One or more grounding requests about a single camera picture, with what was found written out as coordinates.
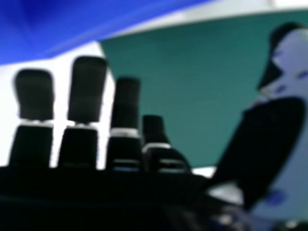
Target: blue edge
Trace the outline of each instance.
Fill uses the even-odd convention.
[[[47,59],[211,0],[0,0],[0,64]]]

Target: green board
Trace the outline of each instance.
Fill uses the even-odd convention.
[[[255,98],[268,37],[308,12],[272,13],[177,26],[102,42],[115,77],[142,80],[141,115],[162,115],[175,148],[194,167],[221,157]]]

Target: teal panel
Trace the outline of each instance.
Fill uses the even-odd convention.
[[[115,77],[142,80],[141,114],[162,115],[194,167],[215,164],[257,94],[270,31],[307,12],[272,13],[159,29],[102,42]]]

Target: green mat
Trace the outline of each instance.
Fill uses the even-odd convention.
[[[257,94],[268,37],[308,12],[202,22],[102,42],[115,77],[142,80],[141,115],[162,115],[175,148],[194,167],[214,165]]]

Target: green surface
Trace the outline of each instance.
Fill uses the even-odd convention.
[[[141,115],[165,119],[175,148],[194,167],[215,164],[256,96],[270,31],[307,12],[245,16],[104,41],[115,77],[142,80]]]

